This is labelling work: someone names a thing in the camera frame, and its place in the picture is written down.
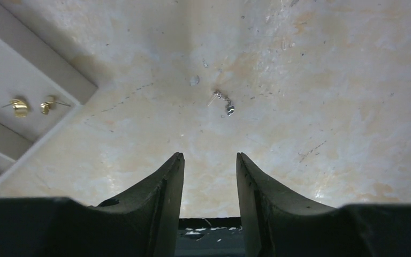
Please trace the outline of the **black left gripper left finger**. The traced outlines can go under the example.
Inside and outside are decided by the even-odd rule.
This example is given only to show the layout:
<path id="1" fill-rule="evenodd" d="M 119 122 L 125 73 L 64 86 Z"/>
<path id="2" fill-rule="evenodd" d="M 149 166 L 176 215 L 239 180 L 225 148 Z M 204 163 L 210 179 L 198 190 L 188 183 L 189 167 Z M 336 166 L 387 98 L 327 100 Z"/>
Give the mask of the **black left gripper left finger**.
<path id="1" fill-rule="evenodd" d="M 67 197 L 0 198 L 0 256 L 174 256 L 184 156 L 84 206 Z"/>

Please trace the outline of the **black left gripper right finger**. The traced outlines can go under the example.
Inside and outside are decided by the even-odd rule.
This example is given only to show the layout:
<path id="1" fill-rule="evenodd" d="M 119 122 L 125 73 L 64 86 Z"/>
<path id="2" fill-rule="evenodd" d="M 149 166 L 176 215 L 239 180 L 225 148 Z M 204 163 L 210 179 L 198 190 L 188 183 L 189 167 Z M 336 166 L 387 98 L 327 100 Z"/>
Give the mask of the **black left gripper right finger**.
<path id="1" fill-rule="evenodd" d="M 333 208 L 278 182 L 244 153 L 236 172 L 247 256 L 411 256 L 411 204 Z"/>

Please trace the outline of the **gold stud earring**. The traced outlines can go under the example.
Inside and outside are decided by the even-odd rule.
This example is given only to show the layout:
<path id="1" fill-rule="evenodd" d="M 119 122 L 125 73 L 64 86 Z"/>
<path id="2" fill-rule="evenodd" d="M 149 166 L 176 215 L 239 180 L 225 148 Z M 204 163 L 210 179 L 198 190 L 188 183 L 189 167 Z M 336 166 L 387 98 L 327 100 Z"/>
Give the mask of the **gold stud earring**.
<path id="1" fill-rule="evenodd" d="M 44 101 L 40 104 L 40 113 L 48 115 L 51 110 L 55 109 L 56 105 L 62 105 L 66 107 L 71 107 L 70 104 L 61 102 L 53 95 L 46 96 Z"/>
<path id="2" fill-rule="evenodd" d="M 2 108 L 11 107 L 13 115 L 17 118 L 24 118 L 29 113 L 29 105 L 23 99 L 10 99 L 9 103 L 2 106 Z"/>

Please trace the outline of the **grey divided drawer tray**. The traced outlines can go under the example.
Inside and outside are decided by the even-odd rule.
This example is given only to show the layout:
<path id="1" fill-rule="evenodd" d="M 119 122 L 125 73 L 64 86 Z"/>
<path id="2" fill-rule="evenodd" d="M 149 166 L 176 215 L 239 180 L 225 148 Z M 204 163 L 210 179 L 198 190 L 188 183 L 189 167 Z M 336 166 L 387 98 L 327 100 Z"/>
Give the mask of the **grey divided drawer tray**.
<path id="1" fill-rule="evenodd" d="M 97 88 L 0 4 L 0 184 L 85 105 Z M 53 95 L 48 115 L 40 104 Z M 13 115 L 10 99 L 29 105 L 24 118 Z"/>

